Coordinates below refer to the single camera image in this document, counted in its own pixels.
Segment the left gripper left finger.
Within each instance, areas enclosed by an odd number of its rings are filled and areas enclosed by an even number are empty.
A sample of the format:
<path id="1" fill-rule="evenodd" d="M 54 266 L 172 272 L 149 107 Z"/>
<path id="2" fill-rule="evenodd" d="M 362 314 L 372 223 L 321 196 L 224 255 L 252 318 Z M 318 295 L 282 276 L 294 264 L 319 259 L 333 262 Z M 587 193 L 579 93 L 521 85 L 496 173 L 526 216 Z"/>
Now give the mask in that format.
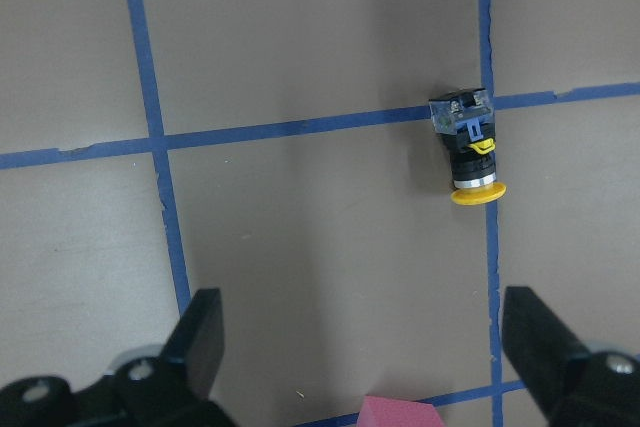
<path id="1" fill-rule="evenodd" d="M 133 426 L 221 426 L 223 410 L 209 394 L 223 358 L 218 288 L 198 290 L 155 356 L 133 359 L 114 379 Z"/>

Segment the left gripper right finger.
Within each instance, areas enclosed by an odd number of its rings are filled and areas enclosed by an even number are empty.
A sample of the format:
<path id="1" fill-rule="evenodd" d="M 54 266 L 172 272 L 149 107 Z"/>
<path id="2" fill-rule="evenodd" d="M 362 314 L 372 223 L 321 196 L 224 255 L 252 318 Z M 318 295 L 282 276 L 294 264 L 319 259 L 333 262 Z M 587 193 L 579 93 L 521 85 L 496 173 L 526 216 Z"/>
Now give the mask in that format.
<path id="1" fill-rule="evenodd" d="M 639 360 L 579 339 L 533 289 L 505 289 L 501 340 L 549 426 L 639 424 Z"/>

